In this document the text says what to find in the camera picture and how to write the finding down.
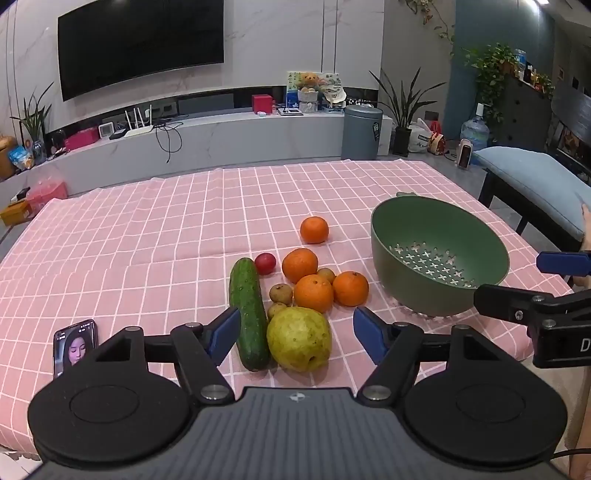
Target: black cable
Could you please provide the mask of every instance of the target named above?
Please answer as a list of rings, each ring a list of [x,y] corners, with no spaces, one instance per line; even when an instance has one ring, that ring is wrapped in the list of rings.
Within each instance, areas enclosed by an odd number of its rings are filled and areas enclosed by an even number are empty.
[[[156,133],[156,140],[158,141],[158,145],[160,146],[162,151],[164,151],[168,154],[168,160],[166,161],[166,163],[170,162],[170,157],[172,156],[173,153],[180,151],[181,148],[183,147],[183,137],[181,137],[180,132],[177,130],[177,128],[180,127],[182,124],[183,124],[182,122],[170,122],[167,124],[154,125],[154,131]],[[167,149],[162,146],[162,143],[160,143],[160,139],[158,137],[158,130],[163,130],[166,132],[166,137],[168,139],[168,148]],[[174,130],[174,132],[178,135],[178,139],[180,141],[180,145],[178,146],[178,148],[176,150],[170,150],[170,131],[171,130]]]
[[[454,162],[454,163],[455,163],[455,160],[454,160],[453,158],[449,158],[449,157],[447,156],[447,154],[448,154],[448,153],[449,153],[449,154],[450,154],[452,157],[455,157],[455,158],[457,158],[457,156],[456,156],[456,155],[454,155],[454,154],[452,153],[452,151],[451,151],[451,150],[447,150],[446,152],[444,152],[444,153],[443,153],[443,156],[444,156],[444,157],[446,157],[448,160],[451,160],[452,162]]]
[[[555,458],[581,454],[591,455],[591,448],[573,448],[570,450],[563,450],[562,452],[556,452],[552,457],[552,460],[554,460]]]

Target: pink box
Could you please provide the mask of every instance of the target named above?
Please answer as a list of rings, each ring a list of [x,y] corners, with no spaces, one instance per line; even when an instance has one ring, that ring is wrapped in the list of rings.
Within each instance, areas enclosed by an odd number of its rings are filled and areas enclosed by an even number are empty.
[[[271,95],[253,95],[252,111],[255,113],[265,112],[267,115],[273,113],[273,97]]]
[[[27,192],[27,201],[31,205],[33,215],[38,214],[51,199],[65,200],[68,198],[66,182],[63,180],[43,180]]]
[[[68,150],[75,150],[87,145],[92,145],[100,138],[98,127],[87,128],[71,137],[66,138],[66,148]]]

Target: green colander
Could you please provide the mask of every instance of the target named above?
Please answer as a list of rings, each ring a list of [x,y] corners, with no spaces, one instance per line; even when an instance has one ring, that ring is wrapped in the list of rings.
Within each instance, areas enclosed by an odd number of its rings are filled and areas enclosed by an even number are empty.
[[[384,289],[402,305],[433,317],[474,306],[474,291],[499,284],[509,254],[492,229],[441,200],[398,193],[371,217],[375,269]]]

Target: stuffed toy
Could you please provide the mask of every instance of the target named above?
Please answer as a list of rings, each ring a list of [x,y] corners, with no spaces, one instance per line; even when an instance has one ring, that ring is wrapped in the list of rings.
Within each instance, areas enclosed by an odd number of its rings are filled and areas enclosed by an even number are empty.
[[[318,85],[318,75],[315,73],[307,72],[300,75],[300,89],[304,87],[311,88],[316,85]]]

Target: small red fruit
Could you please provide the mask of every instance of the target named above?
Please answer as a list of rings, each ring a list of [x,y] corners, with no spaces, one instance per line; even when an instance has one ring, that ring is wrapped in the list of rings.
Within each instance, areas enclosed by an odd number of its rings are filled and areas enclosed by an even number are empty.
[[[275,270],[276,265],[277,260],[273,254],[260,254],[255,258],[256,271],[259,275],[268,275],[273,270]]]

